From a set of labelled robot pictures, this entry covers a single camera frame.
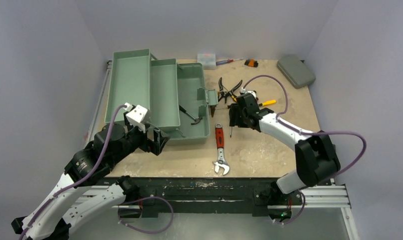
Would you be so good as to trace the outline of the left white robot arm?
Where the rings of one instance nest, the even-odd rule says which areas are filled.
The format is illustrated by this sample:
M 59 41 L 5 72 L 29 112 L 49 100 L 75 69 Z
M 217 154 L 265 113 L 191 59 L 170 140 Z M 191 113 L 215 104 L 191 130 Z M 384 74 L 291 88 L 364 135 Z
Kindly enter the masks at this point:
M 29 215 L 12 221 L 12 228 L 21 240 L 66 240 L 101 211 L 144 201 L 132 179 L 121 176 L 103 192 L 76 205 L 77 199 L 128 155 L 138 149 L 159 155 L 169 140 L 150 123 L 147 108 L 125 103 L 116 111 L 123 113 L 124 124 L 111 121 L 105 125 L 84 149 L 74 154 L 44 201 Z M 153 129 L 153 139 L 148 138 L 149 129 Z

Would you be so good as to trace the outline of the green plastic tool box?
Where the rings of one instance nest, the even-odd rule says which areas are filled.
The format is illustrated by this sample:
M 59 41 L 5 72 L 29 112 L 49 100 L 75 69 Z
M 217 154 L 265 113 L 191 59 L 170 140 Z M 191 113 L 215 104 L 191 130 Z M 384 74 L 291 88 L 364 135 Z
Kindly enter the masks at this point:
M 204 144 L 210 136 L 210 105 L 218 103 L 216 91 L 206 86 L 200 63 L 157 59 L 150 49 L 117 51 L 112 55 L 104 122 L 124 103 L 150 111 L 150 122 L 170 136 L 169 145 Z M 200 123 L 179 110 L 184 107 Z

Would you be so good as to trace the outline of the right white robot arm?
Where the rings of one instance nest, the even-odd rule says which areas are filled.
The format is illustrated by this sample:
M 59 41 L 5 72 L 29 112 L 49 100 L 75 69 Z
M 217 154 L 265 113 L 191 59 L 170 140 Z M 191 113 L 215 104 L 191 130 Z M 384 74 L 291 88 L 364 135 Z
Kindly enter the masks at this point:
M 341 169 L 331 138 L 324 132 L 305 131 L 281 119 L 269 108 L 260 108 L 251 93 L 236 98 L 228 106 L 229 125 L 250 128 L 269 135 L 295 154 L 295 170 L 270 184 L 268 201 L 283 203 L 294 191 L 313 187 Z

